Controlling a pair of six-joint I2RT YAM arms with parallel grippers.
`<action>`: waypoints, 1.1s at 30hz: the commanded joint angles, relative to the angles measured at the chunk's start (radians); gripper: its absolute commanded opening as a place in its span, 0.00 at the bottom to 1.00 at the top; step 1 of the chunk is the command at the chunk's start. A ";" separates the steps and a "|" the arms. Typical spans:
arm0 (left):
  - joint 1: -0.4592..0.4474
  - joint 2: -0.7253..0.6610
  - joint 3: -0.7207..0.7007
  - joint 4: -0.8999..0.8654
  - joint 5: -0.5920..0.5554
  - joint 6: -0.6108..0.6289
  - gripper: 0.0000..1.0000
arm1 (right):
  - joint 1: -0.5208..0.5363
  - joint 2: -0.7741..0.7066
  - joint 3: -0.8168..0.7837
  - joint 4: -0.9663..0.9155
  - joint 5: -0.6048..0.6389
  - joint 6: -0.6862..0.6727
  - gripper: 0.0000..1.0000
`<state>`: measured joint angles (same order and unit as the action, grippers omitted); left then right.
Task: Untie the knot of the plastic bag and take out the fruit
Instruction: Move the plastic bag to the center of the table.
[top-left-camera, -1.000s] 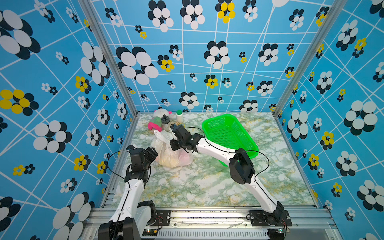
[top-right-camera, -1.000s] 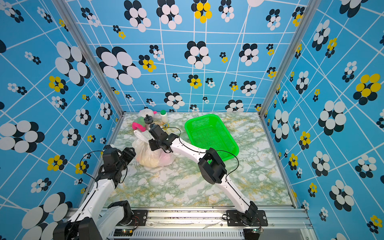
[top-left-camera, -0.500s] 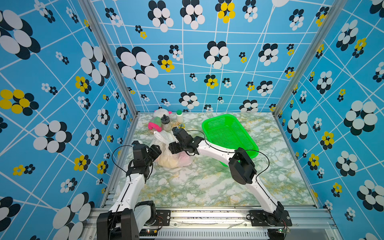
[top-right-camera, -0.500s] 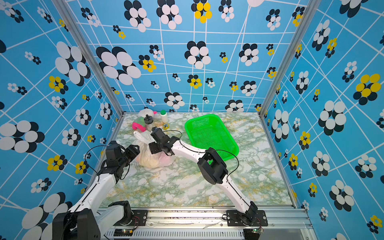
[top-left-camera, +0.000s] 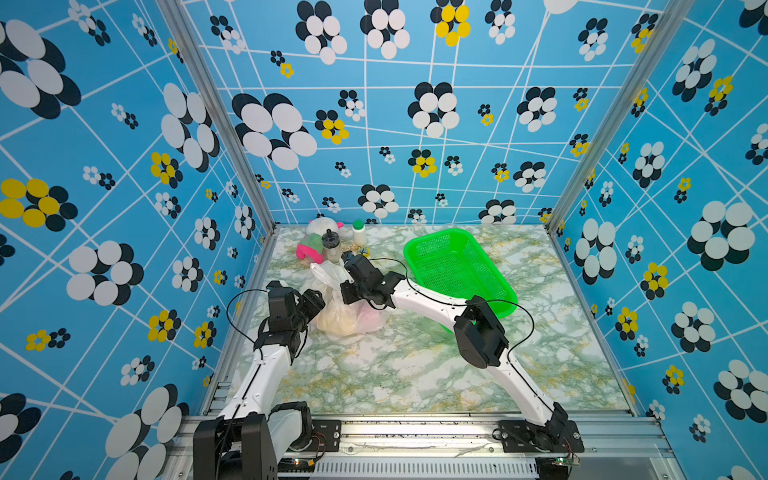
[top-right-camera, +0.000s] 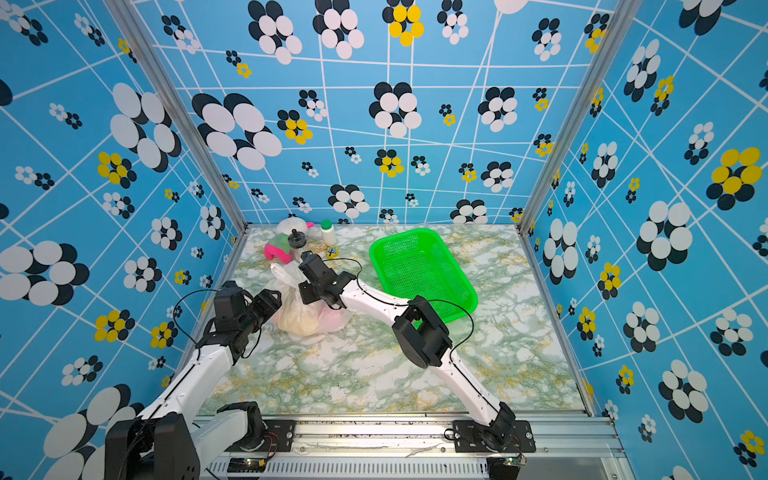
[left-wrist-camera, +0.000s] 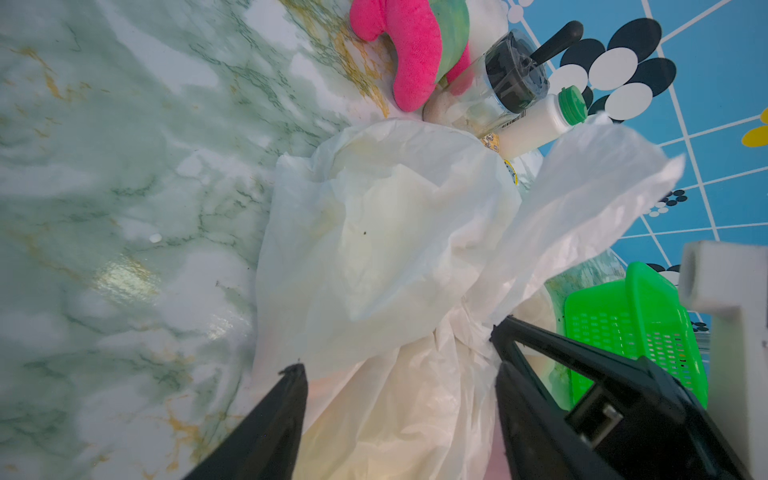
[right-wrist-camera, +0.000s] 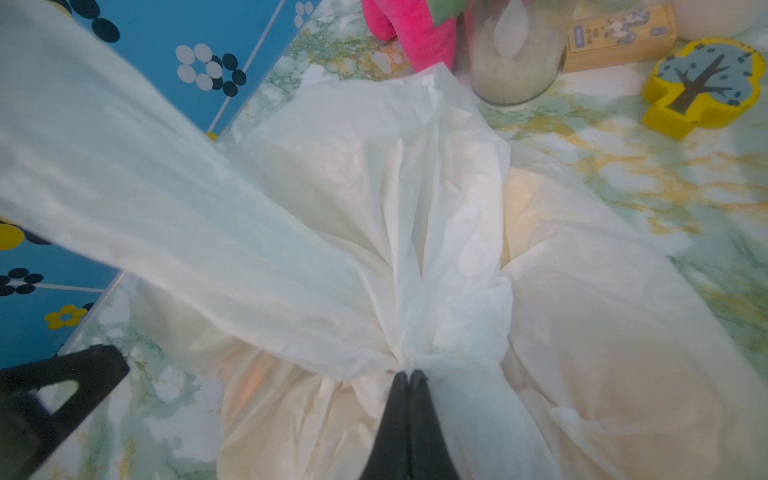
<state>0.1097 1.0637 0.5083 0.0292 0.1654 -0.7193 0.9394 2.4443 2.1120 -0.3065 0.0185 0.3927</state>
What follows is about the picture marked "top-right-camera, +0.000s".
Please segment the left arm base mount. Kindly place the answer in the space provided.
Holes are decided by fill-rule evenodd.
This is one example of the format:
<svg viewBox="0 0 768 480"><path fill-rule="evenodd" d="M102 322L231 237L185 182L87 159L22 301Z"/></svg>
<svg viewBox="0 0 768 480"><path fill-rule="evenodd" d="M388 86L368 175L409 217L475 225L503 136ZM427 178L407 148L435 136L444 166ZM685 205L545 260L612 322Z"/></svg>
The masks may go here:
<svg viewBox="0 0 768 480"><path fill-rule="evenodd" d="M297 422L295 420L265 420L264 434L259 440L248 440L244 445L238 443L227 449L229 453L284 453L290 452L295 438Z"/></svg>

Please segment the translucent white plastic bag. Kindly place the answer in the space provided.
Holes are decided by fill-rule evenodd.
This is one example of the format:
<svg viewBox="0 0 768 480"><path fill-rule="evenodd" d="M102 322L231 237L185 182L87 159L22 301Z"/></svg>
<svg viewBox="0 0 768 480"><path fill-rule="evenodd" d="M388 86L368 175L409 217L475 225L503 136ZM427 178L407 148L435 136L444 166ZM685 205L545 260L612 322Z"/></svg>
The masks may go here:
<svg viewBox="0 0 768 480"><path fill-rule="evenodd" d="M281 307L272 316L278 329L299 337L333 333L344 328L352 318L348 310L331 309L324 301L304 304L299 284L306 280L295 262L270 264L273 280L268 288L281 294Z"/></svg>

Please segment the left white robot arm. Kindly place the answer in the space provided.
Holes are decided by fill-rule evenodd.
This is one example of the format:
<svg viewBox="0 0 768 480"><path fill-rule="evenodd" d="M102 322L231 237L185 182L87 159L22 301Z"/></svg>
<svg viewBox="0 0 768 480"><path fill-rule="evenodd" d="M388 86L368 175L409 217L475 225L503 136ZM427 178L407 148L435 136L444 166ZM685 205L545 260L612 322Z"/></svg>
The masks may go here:
<svg viewBox="0 0 768 480"><path fill-rule="evenodd" d="M198 429L193 423L216 384L245 357L250 335L281 308L281 293L263 289L253 295L227 281L213 306L214 317L182 371L136 418L109 429L106 479L199 479L231 447L274 446L254 401L225 405Z"/></svg>

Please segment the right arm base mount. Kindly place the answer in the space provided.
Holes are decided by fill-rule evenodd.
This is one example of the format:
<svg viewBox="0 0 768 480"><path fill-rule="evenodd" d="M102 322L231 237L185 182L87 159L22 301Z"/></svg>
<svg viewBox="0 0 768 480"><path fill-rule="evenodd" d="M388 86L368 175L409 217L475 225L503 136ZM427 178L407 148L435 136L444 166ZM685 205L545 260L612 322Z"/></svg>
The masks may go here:
<svg viewBox="0 0 768 480"><path fill-rule="evenodd" d="M528 421L516 420L502 440L495 440L490 428L472 420L455 420L444 431L457 453L529 454L537 450L535 438Z"/></svg>

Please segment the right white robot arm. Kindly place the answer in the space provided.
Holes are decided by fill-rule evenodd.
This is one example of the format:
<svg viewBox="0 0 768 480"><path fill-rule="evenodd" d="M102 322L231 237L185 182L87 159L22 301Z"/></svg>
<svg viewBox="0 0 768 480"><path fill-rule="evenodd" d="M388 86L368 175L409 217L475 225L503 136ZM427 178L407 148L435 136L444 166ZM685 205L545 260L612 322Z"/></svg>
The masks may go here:
<svg viewBox="0 0 768 480"><path fill-rule="evenodd" d="M460 358L433 300L391 296L350 272L336 272L309 251L301 254L299 270L305 277L299 284L304 304L323 301L331 308L366 314L391 327L403 355L416 367L433 371L459 398L486 449L502 452L520 446L515 413L485 388Z"/></svg>

